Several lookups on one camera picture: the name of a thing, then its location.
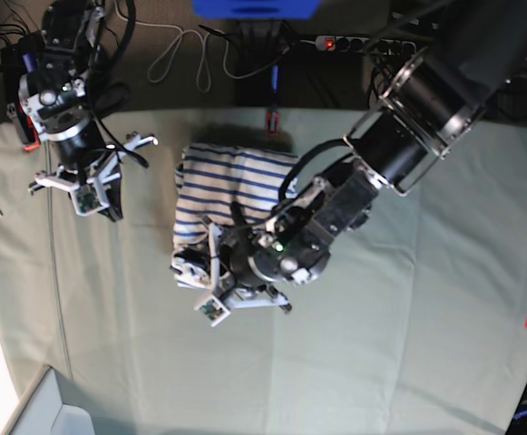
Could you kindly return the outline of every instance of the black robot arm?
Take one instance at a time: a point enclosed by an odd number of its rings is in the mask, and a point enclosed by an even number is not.
[[[406,195],[525,62],[527,0],[459,0],[450,7],[434,45],[398,72],[340,141],[352,154],[316,175],[297,198],[282,200],[264,223],[224,237],[221,252],[231,254],[223,262],[235,287],[262,291],[315,280],[335,238],[366,222],[379,190]],[[220,302],[230,294],[220,289]]]

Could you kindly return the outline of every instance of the black cylinder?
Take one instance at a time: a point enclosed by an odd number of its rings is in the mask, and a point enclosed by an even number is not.
[[[54,141],[57,155],[68,170],[89,167],[105,151],[105,143],[98,126],[91,121],[79,134],[70,139]]]
[[[370,168],[392,184],[399,183],[426,156],[422,145],[389,111],[353,145]]]
[[[486,101],[527,57],[527,0],[460,0],[446,12],[434,44]]]
[[[398,91],[403,104],[436,131],[458,113],[466,101],[442,77],[428,66],[421,64]]]

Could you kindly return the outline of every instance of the floor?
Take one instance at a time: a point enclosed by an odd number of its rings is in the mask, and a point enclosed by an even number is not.
[[[16,2],[24,5],[34,21],[40,24],[41,15],[51,0],[16,0]],[[191,0],[144,0],[137,2],[137,9],[138,19],[141,21],[176,24],[183,29],[198,29],[198,24],[205,24],[225,30],[231,25],[229,22],[201,21],[192,10]],[[293,26],[301,34],[365,34],[385,24],[387,10],[387,0],[324,0],[311,20],[294,22]],[[26,14],[20,12],[28,21]],[[4,1],[0,0],[0,23],[9,14],[10,11]],[[114,13],[108,18],[108,24],[118,35],[122,34],[124,23]],[[112,49],[115,42],[110,35],[108,36],[104,44]],[[168,47],[175,36],[176,31],[171,29],[142,26],[136,28],[131,46],[115,74],[116,80],[126,81],[132,87],[132,101],[127,110],[233,105],[235,83],[222,71],[224,44],[216,38],[211,38],[209,42],[208,59],[213,83],[209,93],[200,93],[195,85],[200,62],[200,41],[192,34],[185,37],[167,80],[159,85],[151,85],[147,82],[148,67]],[[3,120],[5,110],[1,104],[3,100],[1,88],[0,82],[0,120]]]

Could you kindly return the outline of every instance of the white cable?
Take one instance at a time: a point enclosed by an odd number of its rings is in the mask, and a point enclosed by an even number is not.
[[[200,40],[200,46],[202,47],[202,54],[200,56],[200,62],[199,62],[199,70],[197,71],[197,77],[195,80],[195,83],[197,85],[197,89],[199,92],[207,93],[210,91],[210,87],[212,85],[212,79],[210,77],[210,67],[209,67],[209,61],[207,60],[207,42],[209,41],[210,34],[202,35],[196,30],[185,30],[181,31],[179,35],[174,38],[174,40],[171,42],[171,44],[167,47],[162,54],[156,58],[156,60],[151,64],[151,66],[148,68],[148,71],[146,72],[146,78],[148,81],[152,84],[158,84],[163,82],[171,72],[172,63],[174,62],[174,57],[176,56],[176,53],[179,51],[179,48],[182,44],[182,39],[187,34],[196,34],[199,37]],[[156,78],[153,78],[152,75],[154,73],[154,70],[159,66],[159,64],[164,60],[166,56],[168,56],[172,51],[171,58],[166,66],[166,69],[162,74],[157,76]],[[207,81],[207,85],[203,88],[200,84],[200,78],[201,76],[205,74],[205,78]]]
[[[120,0],[114,0],[114,6],[115,6],[114,9],[116,11],[116,15],[118,15],[118,18],[120,18],[124,22],[128,22],[128,17],[125,16],[122,13],[122,10],[120,9],[120,5],[118,3],[119,1]],[[179,51],[179,48],[181,47],[182,39],[187,34],[196,34],[200,39],[200,46],[202,47],[202,54],[200,56],[199,70],[197,71],[197,77],[196,77],[195,83],[197,85],[197,89],[199,90],[199,92],[207,93],[210,91],[210,87],[212,85],[212,79],[210,78],[209,60],[207,59],[207,42],[209,41],[210,34],[202,35],[196,30],[182,30],[182,27],[175,25],[175,24],[146,23],[140,20],[136,20],[136,24],[144,26],[144,27],[172,29],[172,30],[176,30],[179,33],[177,37],[174,38],[171,44],[167,47],[167,49],[164,52],[162,52],[162,54],[148,68],[148,71],[146,72],[146,78],[148,79],[150,83],[158,84],[160,82],[163,82],[168,77],[169,73],[171,72],[174,58],[176,57],[176,54]],[[166,58],[169,55],[169,53],[171,53],[171,58],[168,64],[166,65],[166,69],[158,77],[153,78],[153,73],[155,73],[154,70],[161,63],[161,61],[164,60],[164,58]],[[207,85],[205,87],[202,87],[200,85],[200,78],[202,77],[203,74],[206,74],[205,77],[206,77]]]
[[[120,0],[114,0],[114,6],[115,6],[114,9],[116,11],[116,15],[118,15],[118,18],[120,18],[121,20],[123,20],[125,22],[128,22],[128,17],[125,16],[122,13],[122,10],[120,9],[119,1]],[[212,85],[212,79],[210,77],[209,60],[207,59],[207,42],[209,41],[210,34],[203,35],[203,34],[197,32],[196,30],[192,30],[192,29],[191,30],[182,30],[182,27],[179,27],[179,26],[174,25],[174,24],[146,23],[146,22],[140,21],[140,20],[136,20],[136,24],[144,26],[144,27],[155,27],[155,28],[161,28],[161,29],[172,29],[172,30],[176,30],[177,32],[179,32],[177,37],[174,38],[174,40],[170,43],[170,45],[166,48],[166,50],[164,52],[162,52],[162,54],[148,68],[148,71],[146,72],[146,78],[148,79],[148,81],[150,83],[158,84],[160,82],[163,82],[168,77],[169,73],[171,72],[172,64],[174,62],[174,57],[176,56],[177,52],[179,51],[179,48],[181,47],[182,39],[184,38],[184,36],[186,34],[196,34],[199,37],[199,39],[200,39],[200,45],[201,45],[201,48],[202,48],[202,54],[200,56],[199,70],[197,71],[197,78],[196,78],[195,83],[197,84],[197,89],[199,90],[199,92],[207,93],[208,91],[210,91],[210,88],[211,88],[211,85]],[[219,29],[215,29],[215,30],[217,30],[218,32],[224,34],[224,32],[222,32]],[[315,44],[315,43],[313,43],[311,41],[302,41],[302,42],[307,43],[307,44]],[[225,41],[225,43],[226,43],[226,45],[225,45],[225,53],[223,55],[223,70],[233,80],[248,79],[249,77],[253,77],[253,76],[255,76],[255,75],[259,74],[259,73],[264,72],[265,70],[267,70],[268,68],[270,68],[271,66],[276,64],[283,57],[283,55],[285,55],[289,51],[289,47],[287,47],[283,51],[283,53],[277,59],[275,59],[273,62],[268,63],[267,65],[259,68],[258,70],[254,71],[254,72],[250,72],[248,74],[239,75],[238,76],[238,75],[231,74],[229,72],[229,69],[227,68],[227,58],[229,56],[229,41]],[[169,55],[169,53],[171,53],[171,58],[170,58],[169,62],[166,65],[166,69],[164,70],[164,72],[160,76],[153,78],[152,77],[152,73],[154,72],[156,67],[160,64],[160,62],[162,62],[164,60],[164,58],[166,58],[166,56]],[[207,81],[207,85],[204,88],[201,87],[201,85],[200,85],[200,77],[203,75],[203,71],[204,71],[204,74],[206,74],[205,77],[206,77],[206,81]]]

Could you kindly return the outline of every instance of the striped cloth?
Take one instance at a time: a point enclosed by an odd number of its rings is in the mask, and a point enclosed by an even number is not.
[[[208,216],[221,226],[232,226],[230,204],[240,203],[248,223],[268,218],[278,203],[278,190],[298,158],[266,150],[193,144],[182,152],[175,170],[179,198],[172,231],[172,268],[182,271],[177,255],[190,247],[205,252]],[[295,195],[295,181],[288,196]],[[188,286],[188,276],[178,276]]]

